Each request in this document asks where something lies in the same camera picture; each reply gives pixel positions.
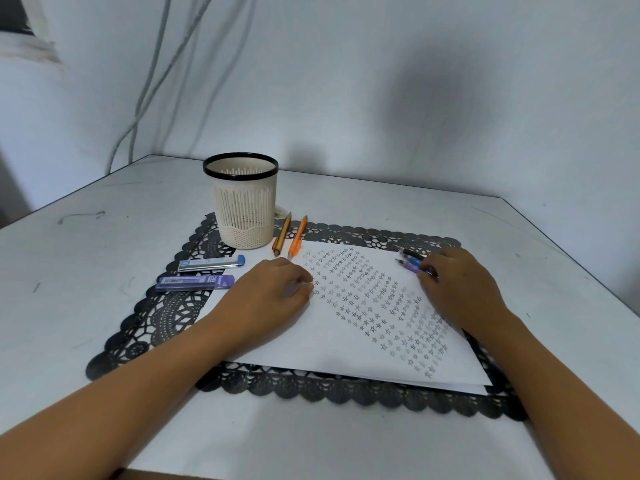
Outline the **person's left hand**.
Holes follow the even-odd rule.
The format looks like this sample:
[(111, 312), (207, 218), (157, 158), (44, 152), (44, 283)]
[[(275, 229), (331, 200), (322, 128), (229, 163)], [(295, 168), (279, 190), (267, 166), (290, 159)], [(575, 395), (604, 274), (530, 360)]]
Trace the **person's left hand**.
[(253, 266), (210, 313), (216, 332), (231, 351), (264, 343), (305, 308), (280, 304), (280, 259), (262, 260)]

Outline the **person's right hand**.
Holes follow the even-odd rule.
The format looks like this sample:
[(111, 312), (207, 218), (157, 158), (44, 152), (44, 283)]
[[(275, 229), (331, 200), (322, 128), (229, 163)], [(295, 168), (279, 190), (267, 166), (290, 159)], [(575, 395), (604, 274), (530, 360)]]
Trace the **person's right hand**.
[(438, 272), (441, 300), (430, 300), (436, 311), (474, 338), (484, 341), (498, 331), (511, 330), (518, 318), (506, 306), (489, 271), (463, 248), (443, 248)]

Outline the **blue purple mechanical pencil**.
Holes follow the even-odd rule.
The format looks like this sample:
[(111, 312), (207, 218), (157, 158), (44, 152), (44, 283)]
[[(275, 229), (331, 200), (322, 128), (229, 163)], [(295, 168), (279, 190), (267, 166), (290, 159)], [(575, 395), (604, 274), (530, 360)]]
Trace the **blue purple mechanical pencil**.
[(396, 258), (395, 261), (402, 267), (404, 267), (405, 269), (411, 271), (412, 273), (426, 273), (432, 277), (437, 278), (438, 274), (436, 272), (436, 270), (432, 267), (422, 267), (422, 262), (416, 258), (413, 257), (406, 257), (406, 258)]

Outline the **white paper with star drawings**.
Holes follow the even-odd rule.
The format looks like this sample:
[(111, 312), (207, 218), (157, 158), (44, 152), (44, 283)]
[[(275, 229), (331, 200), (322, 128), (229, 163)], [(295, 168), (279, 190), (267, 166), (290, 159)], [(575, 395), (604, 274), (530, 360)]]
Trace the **white paper with star drawings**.
[(292, 261), (314, 277), (301, 315), (237, 362), (488, 395), (488, 373), (441, 317), (399, 253), (302, 241)]

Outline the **person's right forearm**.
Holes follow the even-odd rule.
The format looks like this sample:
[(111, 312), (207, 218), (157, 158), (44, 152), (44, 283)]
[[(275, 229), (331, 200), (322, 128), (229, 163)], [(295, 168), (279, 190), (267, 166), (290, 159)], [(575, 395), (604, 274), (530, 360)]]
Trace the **person's right forearm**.
[(559, 480), (640, 480), (640, 434), (508, 310), (461, 322), (503, 370)]

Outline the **person's left forearm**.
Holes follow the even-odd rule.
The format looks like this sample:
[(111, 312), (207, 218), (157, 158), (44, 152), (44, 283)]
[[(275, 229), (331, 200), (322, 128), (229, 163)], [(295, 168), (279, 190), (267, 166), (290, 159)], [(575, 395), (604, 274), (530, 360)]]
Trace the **person's left forearm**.
[(21, 422), (0, 435), (0, 480), (107, 480), (244, 338), (209, 317)]

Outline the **orange mechanical pencil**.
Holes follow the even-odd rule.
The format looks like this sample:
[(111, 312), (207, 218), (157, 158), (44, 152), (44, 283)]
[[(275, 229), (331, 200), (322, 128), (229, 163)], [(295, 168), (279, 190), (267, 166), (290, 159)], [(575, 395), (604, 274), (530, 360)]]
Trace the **orange mechanical pencil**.
[(287, 259), (292, 260), (295, 256), (297, 256), (297, 254), (299, 253), (300, 249), (301, 249), (301, 244), (302, 244), (302, 240), (303, 240), (303, 235), (306, 231), (306, 227), (308, 224), (308, 216), (304, 216), (302, 218), (302, 220), (300, 221), (300, 225), (298, 227), (298, 230), (291, 242), (291, 245), (289, 247), (288, 253), (287, 253)]

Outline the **brown mechanical pencil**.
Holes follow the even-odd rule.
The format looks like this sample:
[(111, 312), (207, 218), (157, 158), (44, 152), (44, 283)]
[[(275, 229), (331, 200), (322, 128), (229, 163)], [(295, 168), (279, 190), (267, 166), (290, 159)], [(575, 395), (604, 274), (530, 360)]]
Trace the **brown mechanical pencil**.
[(274, 257), (276, 258), (281, 255), (282, 248), (284, 245), (284, 240), (286, 239), (287, 233), (289, 231), (289, 227), (291, 225), (291, 219), (292, 219), (292, 212), (289, 212), (284, 219), (280, 233), (278, 234), (276, 240), (272, 245), (272, 251), (273, 251)]

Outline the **clear blue-capped lead case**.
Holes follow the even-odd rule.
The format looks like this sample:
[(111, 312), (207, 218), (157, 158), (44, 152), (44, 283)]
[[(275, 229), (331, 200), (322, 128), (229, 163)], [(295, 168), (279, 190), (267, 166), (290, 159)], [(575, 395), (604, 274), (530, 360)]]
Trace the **clear blue-capped lead case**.
[(195, 258), (181, 260), (177, 267), (178, 273), (196, 273), (210, 271), (212, 273), (229, 268), (245, 265), (244, 255), (218, 258)]

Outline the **beige slotted pen holder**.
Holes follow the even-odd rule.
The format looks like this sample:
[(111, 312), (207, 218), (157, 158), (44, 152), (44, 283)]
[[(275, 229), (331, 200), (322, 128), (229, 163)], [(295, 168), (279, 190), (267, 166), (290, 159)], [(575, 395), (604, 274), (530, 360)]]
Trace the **beige slotted pen holder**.
[(211, 179), (221, 241), (236, 250), (270, 244), (275, 229), (277, 160), (261, 153), (221, 153), (204, 160), (203, 171)]

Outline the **purple lead case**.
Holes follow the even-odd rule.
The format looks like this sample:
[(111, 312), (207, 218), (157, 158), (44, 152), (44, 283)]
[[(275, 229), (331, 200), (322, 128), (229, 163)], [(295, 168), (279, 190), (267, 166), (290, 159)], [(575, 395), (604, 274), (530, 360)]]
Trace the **purple lead case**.
[(228, 290), (236, 280), (233, 275), (164, 276), (156, 283), (156, 292), (187, 292), (197, 290)]

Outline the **black lace placemat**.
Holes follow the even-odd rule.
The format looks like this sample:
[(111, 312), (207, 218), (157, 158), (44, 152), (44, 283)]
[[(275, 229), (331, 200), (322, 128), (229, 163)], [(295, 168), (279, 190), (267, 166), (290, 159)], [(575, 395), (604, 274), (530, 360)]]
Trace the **black lace placemat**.
[[(353, 244), (363, 248), (396, 250), (408, 248), (421, 255), (441, 247), (461, 247), (452, 237), (404, 233), (375, 228), (311, 223), (305, 231), (309, 241)], [(187, 329), (196, 322), (210, 296), (209, 291), (160, 293), (155, 286), (135, 305), (133, 313), (120, 324), (120, 330), (107, 339), (104, 349), (87, 364), (87, 379), (94, 381), (116, 370)], [(250, 393), (256, 397), (274, 396), (283, 400), (301, 398), (308, 403), (375, 404), (389, 410), (452, 411), (464, 417), (481, 414), (489, 419), (507, 417), (523, 422), (527, 414), (505, 375), (486, 349), (465, 334), (491, 385), (487, 395), (450, 392), (429, 387), (396, 385), (388, 381), (359, 379), (320, 372), (296, 371), (246, 362), (223, 362), (208, 371), (196, 387), (204, 393), (221, 391), (230, 395)]]

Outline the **window frame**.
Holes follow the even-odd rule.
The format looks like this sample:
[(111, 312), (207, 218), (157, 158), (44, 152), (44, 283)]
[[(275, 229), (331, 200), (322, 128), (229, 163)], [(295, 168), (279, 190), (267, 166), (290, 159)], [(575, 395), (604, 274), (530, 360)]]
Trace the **window frame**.
[(61, 64), (42, 0), (0, 0), (0, 59)]

